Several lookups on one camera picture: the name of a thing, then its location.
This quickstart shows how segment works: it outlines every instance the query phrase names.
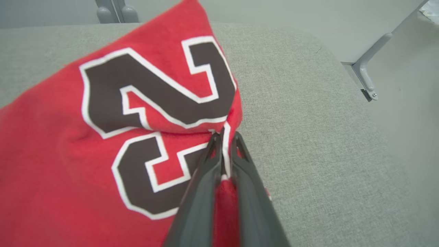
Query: metal bracket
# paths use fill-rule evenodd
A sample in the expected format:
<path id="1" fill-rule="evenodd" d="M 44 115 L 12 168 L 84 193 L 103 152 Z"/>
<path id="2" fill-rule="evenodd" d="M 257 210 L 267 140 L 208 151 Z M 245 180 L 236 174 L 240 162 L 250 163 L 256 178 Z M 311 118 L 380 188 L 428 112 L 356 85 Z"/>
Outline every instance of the metal bracket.
<path id="1" fill-rule="evenodd" d="M 125 0 L 113 0 L 113 2 L 121 23 L 139 22 L 136 10 L 131 6 L 126 6 Z"/>
<path id="2" fill-rule="evenodd" d="M 99 23 L 119 23 L 116 11 L 111 0 L 95 0 L 97 5 L 97 18 Z"/>
<path id="3" fill-rule="evenodd" d="M 375 92 L 374 82 L 367 72 L 367 63 L 387 43 L 387 41 L 391 39 L 392 36 L 392 33 L 386 33 L 368 51 L 366 51 L 366 53 L 364 53 L 364 55 L 358 59 L 356 63 L 352 65 L 352 69 L 363 84 L 365 91 L 370 98 L 374 100 L 378 99 L 378 95 Z"/>

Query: gray upholstery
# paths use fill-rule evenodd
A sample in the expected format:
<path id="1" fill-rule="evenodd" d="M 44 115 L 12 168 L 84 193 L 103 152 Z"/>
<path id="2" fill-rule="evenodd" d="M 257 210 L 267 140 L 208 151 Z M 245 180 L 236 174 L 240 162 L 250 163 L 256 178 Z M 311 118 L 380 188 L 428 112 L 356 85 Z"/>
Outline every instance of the gray upholstery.
<path id="1" fill-rule="evenodd" d="M 138 24 L 0 30 L 0 106 Z M 239 128 L 292 246 L 418 246 L 403 167 L 367 101 L 312 35 L 214 23 Z"/>

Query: gray cushion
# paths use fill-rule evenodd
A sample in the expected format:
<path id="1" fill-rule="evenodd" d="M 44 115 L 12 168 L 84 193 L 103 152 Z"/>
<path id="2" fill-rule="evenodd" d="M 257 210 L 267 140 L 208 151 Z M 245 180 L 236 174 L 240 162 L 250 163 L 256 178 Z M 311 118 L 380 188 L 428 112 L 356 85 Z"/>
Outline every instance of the gray cushion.
<path id="1" fill-rule="evenodd" d="M 0 30 L 0 107 L 138 24 Z M 312 35 L 214 23 L 239 128 L 292 246 L 417 246 L 407 177 L 364 97 Z"/>

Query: white wall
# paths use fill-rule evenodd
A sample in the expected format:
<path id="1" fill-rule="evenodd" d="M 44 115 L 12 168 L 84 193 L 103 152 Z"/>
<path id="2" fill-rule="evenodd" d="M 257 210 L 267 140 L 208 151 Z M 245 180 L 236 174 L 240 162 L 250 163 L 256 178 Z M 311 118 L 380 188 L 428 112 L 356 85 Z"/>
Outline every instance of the white wall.
<path id="1" fill-rule="evenodd" d="M 141 22 L 179 0 L 125 0 Z M 342 62 L 355 62 L 422 0 L 200 0 L 214 22 L 301 29 Z M 94 0 L 0 0 L 0 28 L 99 23 Z"/>
<path id="2" fill-rule="evenodd" d="M 97 24 L 94 0 L 0 0 L 0 28 Z"/>
<path id="3" fill-rule="evenodd" d="M 125 0 L 145 22 L 177 0 Z M 210 21 L 301 29 L 342 62 L 355 62 L 422 0 L 200 0 Z"/>

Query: white panel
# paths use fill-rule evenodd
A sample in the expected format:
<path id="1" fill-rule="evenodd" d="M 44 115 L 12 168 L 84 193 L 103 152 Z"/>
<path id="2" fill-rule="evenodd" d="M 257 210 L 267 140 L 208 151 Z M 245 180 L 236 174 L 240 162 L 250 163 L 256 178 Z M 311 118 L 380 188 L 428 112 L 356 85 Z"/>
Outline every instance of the white panel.
<path id="1" fill-rule="evenodd" d="M 99 23 L 94 0 L 0 0 L 0 28 Z"/>

